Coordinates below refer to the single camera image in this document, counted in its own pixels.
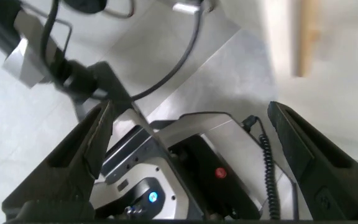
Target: silver metal panel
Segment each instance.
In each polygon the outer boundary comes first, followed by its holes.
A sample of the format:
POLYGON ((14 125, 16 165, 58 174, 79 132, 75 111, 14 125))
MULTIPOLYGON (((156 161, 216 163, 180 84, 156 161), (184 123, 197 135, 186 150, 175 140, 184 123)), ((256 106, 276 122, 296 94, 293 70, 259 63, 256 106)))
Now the silver metal panel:
POLYGON ((90 202, 94 208, 102 207, 123 197, 130 189, 146 177, 154 177, 158 180, 165 193, 165 202, 161 212, 154 219, 186 219, 189 207, 188 196, 180 185, 169 164, 160 157, 155 157, 137 164, 122 176, 117 182, 107 185, 99 183, 94 186, 90 202), (128 185, 118 191, 118 185, 127 180, 128 185))
POLYGON ((129 109, 114 121, 108 149, 113 147, 115 143, 123 138, 136 125, 143 127, 153 138, 159 139, 159 136, 154 133, 142 113, 140 113, 139 110, 129 109))
MULTIPOLYGON (((194 114, 185 116, 158 132, 167 147, 192 135, 201 134, 216 154, 231 166, 245 185, 245 192, 257 207, 267 203, 265 164, 262 149, 226 114, 194 114)), ((290 179, 276 166, 278 194, 283 219, 293 218, 290 179)))
MULTIPOLYGON (((50 72, 40 58, 40 37, 44 27, 37 17, 24 11, 18 13, 14 27, 22 36, 22 40, 2 67, 28 87, 33 87, 45 78, 45 73, 50 72)), ((56 50, 56 43, 49 38, 46 51, 48 64, 53 62, 56 50)))

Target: white wall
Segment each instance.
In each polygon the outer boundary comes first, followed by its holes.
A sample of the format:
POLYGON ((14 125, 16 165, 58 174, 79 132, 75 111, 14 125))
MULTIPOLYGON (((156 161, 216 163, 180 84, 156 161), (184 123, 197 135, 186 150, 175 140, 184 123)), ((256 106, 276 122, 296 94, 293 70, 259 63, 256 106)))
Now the white wall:
POLYGON ((279 100, 358 160, 358 1, 320 2, 311 74, 278 77, 279 100))

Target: machine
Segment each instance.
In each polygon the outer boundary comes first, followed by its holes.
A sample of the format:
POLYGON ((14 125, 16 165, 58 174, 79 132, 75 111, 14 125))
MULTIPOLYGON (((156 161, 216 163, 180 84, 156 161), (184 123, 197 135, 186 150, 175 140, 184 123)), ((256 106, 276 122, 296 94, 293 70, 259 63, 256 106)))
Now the machine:
MULTIPOLYGON (((105 1, 65 1, 84 13, 105 1)), ((45 27, 20 1, 0 0, 0 49, 6 69, 28 86, 52 82, 68 94, 80 123, 2 203, 8 223, 299 221, 297 188, 314 221, 358 220, 358 163, 291 108, 271 102, 267 114, 295 179, 274 163, 260 119, 238 122, 217 111, 147 123, 135 100, 163 85, 185 63, 195 34, 174 69, 129 96, 106 62, 67 61, 45 27), (88 99, 100 101, 91 111, 88 99), (132 129, 109 146, 115 123, 132 129), (262 134, 251 135, 259 123, 262 134)))

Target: blue light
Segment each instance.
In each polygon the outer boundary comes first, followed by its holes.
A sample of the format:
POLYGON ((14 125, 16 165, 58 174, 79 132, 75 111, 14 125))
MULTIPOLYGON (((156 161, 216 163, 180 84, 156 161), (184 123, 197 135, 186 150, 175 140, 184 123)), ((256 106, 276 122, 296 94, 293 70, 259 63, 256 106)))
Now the blue light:
POLYGON ((150 201, 151 203, 153 203, 153 202, 155 202, 155 201, 157 200, 157 197, 158 197, 157 193, 151 192, 151 193, 149 194, 149 201, 150 201))

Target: black cable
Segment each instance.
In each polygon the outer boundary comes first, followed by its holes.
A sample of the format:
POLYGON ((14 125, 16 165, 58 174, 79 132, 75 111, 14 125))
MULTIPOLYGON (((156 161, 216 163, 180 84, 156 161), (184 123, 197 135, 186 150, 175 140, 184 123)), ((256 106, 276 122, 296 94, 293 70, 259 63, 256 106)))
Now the black cable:
POLYGON ((139 94, 137 94, 135 96, 132 96, 133 101, 139 100, 139 99, 142 99, 142 98, 148 96, 149 94, 151 94, 152 92, 154 92, 155 90, 160 88, 162 85, 164 85, 169 79, 171 79, 179 71, 179 69, 186 62, 187 58, 189 57, 191 51, 193 50, 193 48, 195 46, 195 43, 196 43, 197 38, 198 38, 198 34, 200 32, 202 15, 203 15, 203 11, 200 8, 195 13, 195 26, 194 26, 194 29, 193 29, 193 35, 191 36, 190 42, 189 42, 189 44, 188 44, 188 46, 187 46, 187 48, 185 50, 185 53, 180 58, 179 62, 174 66, 174 68, 165 77, 163 77, 155 85, 153 85, 149 89, 143 91, 142 93, 139 93, 139 94))
POLYGON ((46 62, 47 61, 47 46, 50 37, 50 33, 52 31, 53 25, 55 24, 57 12, 59 10, 59 0, 53 0, 52 6, 50 8, 49 16, 47 22, 44 26, 44 31, 41 35, 41 46, 40 46, 40 54, 41 58, 46 62))
MULTIPOLYGON (((41 35, 40 57, 45 62, 46 65, 48 65, 47 54, 46 54, 47 53, 47 45, 48 45, 50 33, 51 33, 53 25, 56 21, 58 8, 59 8, 59 0, 53 0, 47 22, 45 23, 45 26, 44 26, 44 31, 42 32, 42 35, 41 35)), ((53 82, 55 84, 57 89, 68 94, 72 98, 88 98, 89 97, 88 94, 81 94, 81 93, 78 93, 78 92, 75 92, 73 90, 66 88, 61 80, 59 80, 57 77, 55 77, 54 75, 52 75, 48 72, 45 73, 44 75, 47 79, 49 79, 51 82, 53 82)), ((93 95, 92 98, 95 100, 105 100, 105 97, 101 97, 101 96, 93 95)))
MULTIPOLYGON (((22 2, 22 5, 24 7, 27 7, 29 8, 31 11, 37 13, 38 15, 44 17, 44 18, 47 18, 48 19, 48 14, 44 13, 43 11, 41 11, 40 9, 36 8, 35 6, 27 3, 27 2, 22 2)), ((66 38, 66 42, 65 42, 65 46, 63 48, 63 55, 66 54, 66 51, 67 51, 67 47, 68 47, 68 43, 70 41, 70 38, 71 38, 71 35, 73 33, 73 25, 71 23, 69 23, 68 21, 64 21, 62 19, 55 19, 55 22, 57 23, 60 23, 60 24, 63 24, 65 26, 68 27, 68 34, 67 34, 67 38, 66 38)))
POLYGON ((242 123, 244 129, 249 133, 250 128, 258 122, 262 130, 262 134, 259 136, 260 146, 264 152, 264 162, 265 162, 265 185, 267 192, 267 201, 268 201, 268 210, 270 212, 270 219, 279 220, 280 219, 280 201, 278 199, 277 185, 275 178, 275 165, 273 160, 272 148, 270 147, 269 139, 266 135, 265 128, 262 124, 260 118, 256 116, 249 116, 242 123))
POLYGON ((135 14, 135 0, 129 0, 130 9, 127 14, 122 14, 120 12, 112 11, 110 9, 105 8, 103 13, 118 18, 118 19, 128 19, 131 18, 135 14))

